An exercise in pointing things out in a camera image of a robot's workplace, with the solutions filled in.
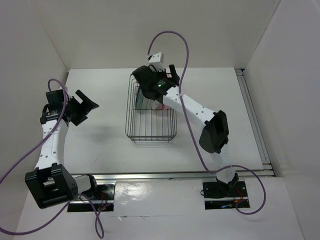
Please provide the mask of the blue floral green plate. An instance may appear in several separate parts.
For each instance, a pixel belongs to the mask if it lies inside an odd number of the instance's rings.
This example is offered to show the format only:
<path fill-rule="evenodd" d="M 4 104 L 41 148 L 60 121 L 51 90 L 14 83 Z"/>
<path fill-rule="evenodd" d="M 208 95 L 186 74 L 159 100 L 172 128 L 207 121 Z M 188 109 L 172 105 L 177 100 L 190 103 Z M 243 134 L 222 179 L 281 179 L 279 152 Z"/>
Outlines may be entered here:
<path fill-rule="evenodd" d="M 135 99 L 135 109 L 140 110 L 142 107 L 142 104 L 144 102 L 144 96 L 142 94 L 142 91 L 139 89 L 137 94 L 136 94 L 136 99 Z"/>

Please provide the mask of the white plate dark rim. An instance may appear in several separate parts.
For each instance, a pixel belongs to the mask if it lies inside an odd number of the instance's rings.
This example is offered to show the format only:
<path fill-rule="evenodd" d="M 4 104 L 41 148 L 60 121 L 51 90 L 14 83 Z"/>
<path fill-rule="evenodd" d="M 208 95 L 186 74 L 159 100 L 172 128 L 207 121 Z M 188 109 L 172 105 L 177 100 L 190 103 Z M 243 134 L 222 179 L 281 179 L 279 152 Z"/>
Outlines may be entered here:
<path fill-rule="evenodd" d="M 160 103 L 157 100 L 153 100 L 152 103 L 151 103 L 151 110 L 153 110 L 153 111 L 157 110 L 159 104 Z"/>

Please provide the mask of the clear glass plate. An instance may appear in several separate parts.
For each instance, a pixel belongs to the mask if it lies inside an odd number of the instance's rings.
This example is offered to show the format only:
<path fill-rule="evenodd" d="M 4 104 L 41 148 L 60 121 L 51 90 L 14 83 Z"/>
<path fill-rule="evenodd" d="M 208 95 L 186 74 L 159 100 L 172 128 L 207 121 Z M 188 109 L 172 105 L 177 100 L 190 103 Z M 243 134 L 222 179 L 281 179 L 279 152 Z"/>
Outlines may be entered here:
<path fill-rule="evenodd" d="M 152 100 L 145 98 L 143 100 L 143 104 L 142 104 L 141 108 L 144 109 L 144 110 L 151 110 L 152 109 L 152 104 L 153 104 Z"/>

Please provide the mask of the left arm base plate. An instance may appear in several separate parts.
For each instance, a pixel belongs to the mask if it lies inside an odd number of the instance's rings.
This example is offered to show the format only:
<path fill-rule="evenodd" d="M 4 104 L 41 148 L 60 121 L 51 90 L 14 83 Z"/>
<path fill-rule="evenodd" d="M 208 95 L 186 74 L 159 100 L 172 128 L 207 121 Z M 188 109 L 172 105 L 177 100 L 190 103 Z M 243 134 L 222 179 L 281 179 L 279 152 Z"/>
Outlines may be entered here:
<path fill-rule="evenodd" d="M 115 183 L 104 183 L 97 185 L 97 192 L 90 196 L 90 200 L 97 212 L 113 212 L 115 199 Z M 88 213 L 93 212 L 88 200 L 80 197 L 78 200 L 72 201 L 67 207 L 68 213 Z"/>

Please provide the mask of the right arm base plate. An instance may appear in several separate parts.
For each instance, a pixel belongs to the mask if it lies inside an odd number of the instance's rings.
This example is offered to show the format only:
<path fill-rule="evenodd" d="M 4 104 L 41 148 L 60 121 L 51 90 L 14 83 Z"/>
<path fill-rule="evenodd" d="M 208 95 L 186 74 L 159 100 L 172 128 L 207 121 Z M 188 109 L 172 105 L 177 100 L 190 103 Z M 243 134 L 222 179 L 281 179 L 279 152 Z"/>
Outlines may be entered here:
<path fill-rule="evenodd" d="M 250 208 L 248 192 L 244 181 L 239 181 L 230 193 L 222 193 L 216 181 L 203 182 L 200 194 L 204 198 L 205 210 Z"/>

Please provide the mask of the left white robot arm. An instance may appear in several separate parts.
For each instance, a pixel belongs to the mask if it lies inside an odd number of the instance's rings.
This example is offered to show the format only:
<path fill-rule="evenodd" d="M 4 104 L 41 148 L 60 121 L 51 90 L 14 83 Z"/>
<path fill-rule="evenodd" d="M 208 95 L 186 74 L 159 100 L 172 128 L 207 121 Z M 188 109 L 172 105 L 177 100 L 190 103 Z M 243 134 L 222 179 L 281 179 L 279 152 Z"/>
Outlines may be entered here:
<path fill-rule="evenodd" d="M 73 177 L 64 167 L 69 124 L 78 126 L 88 118 L 90 111 L 99 107 L 80 90 L 75 93 L 82 102 L 64 94 L 61 89 L 45 94 L 48 103 L 40 118 L 44 143 L 35 169 L 25 174 L 25 183 L 41 209 L 76 200 L 81 194 L 92 200 L 99 193 L 93 175 Z"/>

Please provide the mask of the pink plastic plate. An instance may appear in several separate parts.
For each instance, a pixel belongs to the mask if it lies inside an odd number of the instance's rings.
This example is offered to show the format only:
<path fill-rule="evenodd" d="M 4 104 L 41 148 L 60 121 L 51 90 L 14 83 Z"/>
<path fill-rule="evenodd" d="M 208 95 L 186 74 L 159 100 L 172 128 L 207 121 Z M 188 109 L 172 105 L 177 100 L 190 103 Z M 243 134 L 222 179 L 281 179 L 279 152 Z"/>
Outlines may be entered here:
<path fill-rule="evenodd" d="M 168 107 L 160 102 L 156 103 L 156 110 L 166 110 Z"/>

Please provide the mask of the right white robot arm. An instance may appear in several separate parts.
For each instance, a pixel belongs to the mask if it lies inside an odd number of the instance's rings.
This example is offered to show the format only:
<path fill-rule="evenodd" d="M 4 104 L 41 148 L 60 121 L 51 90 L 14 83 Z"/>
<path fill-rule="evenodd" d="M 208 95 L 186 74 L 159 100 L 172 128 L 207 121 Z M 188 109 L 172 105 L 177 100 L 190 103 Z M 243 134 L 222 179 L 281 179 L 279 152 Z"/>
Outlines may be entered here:
<path fill-rule="evenodd" d="M 218 190 L 223 196 L 230 196 L 236 189 L 233 182 L 235 170 L 230 166 L 228 157 L 229 127 L 227 115 L 222 110 L 213 111 L 204 107 L 182 92 L 182 80 L 175 66 L 169 66 L 169 74 L 153 71 L 143 65 L 132 72 L 140 90 L 147 99 L 156 100 L 175 111 L 184 114 L 191 139 L 196 151 L 199 147 L 211 154 L 218 164 L 215 171 Z"/>

